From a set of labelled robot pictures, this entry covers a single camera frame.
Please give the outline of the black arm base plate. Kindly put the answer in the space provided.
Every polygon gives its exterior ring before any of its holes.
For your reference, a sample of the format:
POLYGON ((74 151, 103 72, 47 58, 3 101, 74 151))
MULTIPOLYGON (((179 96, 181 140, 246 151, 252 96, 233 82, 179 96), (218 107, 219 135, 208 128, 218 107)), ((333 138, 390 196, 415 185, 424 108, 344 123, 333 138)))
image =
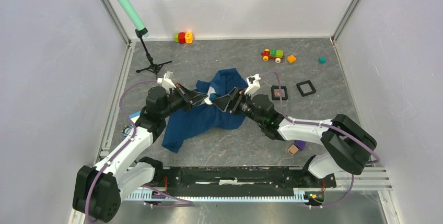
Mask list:
POLYGON ((163 167, 149 185, 191 197, 292 196, 293 190, 335 188, 334 174, 318 179, 300 167, 163 167))

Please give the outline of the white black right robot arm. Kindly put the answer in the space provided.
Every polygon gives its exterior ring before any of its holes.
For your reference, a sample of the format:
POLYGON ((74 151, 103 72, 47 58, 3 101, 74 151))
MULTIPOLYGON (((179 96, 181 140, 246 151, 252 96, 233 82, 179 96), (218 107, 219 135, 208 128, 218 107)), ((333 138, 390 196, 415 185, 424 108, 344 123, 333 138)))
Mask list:
POLYGON ((239 88, 212 103, 223 112, 253 120, 269 139, 322 145, 326 152, 307 161, 301 173, 307 186, 316 186, 336 172, 360 175, 372 157, 379 161, 376 140, 347 115, 337 114, 331 120, 320 121, 295 119, 276 111, 268 95, 252 97, 239 88))

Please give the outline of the blue Mickey Mouse t-shirt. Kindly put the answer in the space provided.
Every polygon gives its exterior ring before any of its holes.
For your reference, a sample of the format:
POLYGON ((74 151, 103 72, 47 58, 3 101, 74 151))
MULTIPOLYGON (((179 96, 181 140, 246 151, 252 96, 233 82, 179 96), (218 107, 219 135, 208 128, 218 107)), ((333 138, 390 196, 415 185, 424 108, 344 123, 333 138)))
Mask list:
MULTIPOLYGON (((235 68, 230 68, 217 71, 210 81, 198 80, 195 91, 205 93, 213 100, 227 95, 236 87, 246 88, 247 83, 235 68)), ((169 117, 161 146, 177 153, 185 140, 215 127, 237 129, 245 118, 242 114, 222 112, 215 105, 202 102, 188 112, 179 110, 169 117)))

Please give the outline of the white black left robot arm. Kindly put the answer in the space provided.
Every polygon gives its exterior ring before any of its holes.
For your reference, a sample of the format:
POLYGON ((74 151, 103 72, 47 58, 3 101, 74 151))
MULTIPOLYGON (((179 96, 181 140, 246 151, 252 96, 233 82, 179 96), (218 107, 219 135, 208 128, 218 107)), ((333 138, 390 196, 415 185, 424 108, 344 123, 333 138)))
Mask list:
POLYGON ((130 165, 162 134, 167 117, 179 110, 188 111, 205 98, 206 93, 188 90, 179 83, 150 88, 126 138, 101 161, 78 170, 73 209, 84 213, 90 222, 109 222, 121 202, 137 188, 147 183, 160 185, 164 180, 161 162, 144 158, 134 168, 130 165))

